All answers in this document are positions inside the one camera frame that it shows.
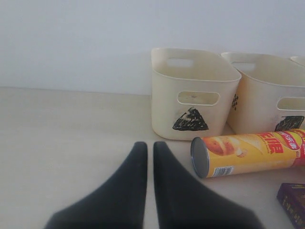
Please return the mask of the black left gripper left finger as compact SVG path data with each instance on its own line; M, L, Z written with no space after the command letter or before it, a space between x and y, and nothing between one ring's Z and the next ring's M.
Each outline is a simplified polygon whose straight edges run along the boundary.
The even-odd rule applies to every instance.
M147 193L148 147L136 142L115 173L88 196L50 218L47 229L141 229Z

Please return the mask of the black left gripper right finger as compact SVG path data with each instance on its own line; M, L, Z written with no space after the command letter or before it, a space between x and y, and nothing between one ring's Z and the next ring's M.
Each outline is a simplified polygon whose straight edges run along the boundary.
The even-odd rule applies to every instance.
M239 206L216 194L176 159L165 142L153 145L154 192L161 229L241 229Z

